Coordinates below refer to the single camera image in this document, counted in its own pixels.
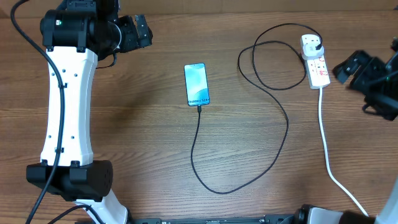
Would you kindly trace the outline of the blue Galaxy smartphone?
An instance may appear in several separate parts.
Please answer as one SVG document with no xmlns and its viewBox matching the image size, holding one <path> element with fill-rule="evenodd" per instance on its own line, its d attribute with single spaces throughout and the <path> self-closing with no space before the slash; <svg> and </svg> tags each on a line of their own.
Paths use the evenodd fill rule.
<svg viewBox="0 0 398 224">
<path fill-rule="evenodd" d="M 188 106 L 210 104 L 210 93 L 204 63 L 184 66 L 185 84 Z"/>
</svg>

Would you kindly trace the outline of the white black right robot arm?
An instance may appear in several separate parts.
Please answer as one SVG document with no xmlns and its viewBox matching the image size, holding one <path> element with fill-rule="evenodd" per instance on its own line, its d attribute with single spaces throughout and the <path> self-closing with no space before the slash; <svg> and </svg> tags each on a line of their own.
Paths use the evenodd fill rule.
<svg viewBox="0 0 398 224">
<path fill-rule="evenodd" d="M 324 48 L 321 38 L 313 34 L 305 34 L 300 39 L 305 73 L 308 76 L 310 88 L 318 90 L 320 94 L 330 84 L 330 77 L 326 67 Z M 350 80 L 349 88 L 364 95 L 364 113 L 372 108 L 371 115 L 381 116 L 393 121 L 397 118 L 397 55 L 393 55 L 387 62 L 377 57 L 371 57 L 363 50 L 357 50 L 345 61 L 332 70 L 335 78 L 344 83 Z M 318 123 L 323 143 L 326 171 L 330 179 L 356 204 L 360 213 L 337 212 L 311 205 L 301 208 L 295 214 L 295 223 L 397 223 L 397 188 L 392 189 L 391 195 L 376 217 L 371 217 L 354 195 L 334 177 L 328 154 L 328 145 L 323 127 L 322 116 L 323 97 L 318 97 Z"/>
</svg>

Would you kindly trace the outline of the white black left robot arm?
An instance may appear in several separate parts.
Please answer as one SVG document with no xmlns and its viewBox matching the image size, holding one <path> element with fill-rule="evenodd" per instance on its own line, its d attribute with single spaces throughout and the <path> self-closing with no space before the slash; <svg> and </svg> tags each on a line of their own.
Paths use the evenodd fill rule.
<svg viewBox="0 0 398 224">
<path fill-rule="evenodd" d="M 98 62 L 150 46 L 144 15 L 119 17 L 117 1 L 64 1 L 44 15 L 40 32 L 49 63 L 47 136 L 27 181 L 84 208 L 95 223 L 132 223 L 112 191 L 113 166 L 94 158 L 91 88 Z"/>
</svg>

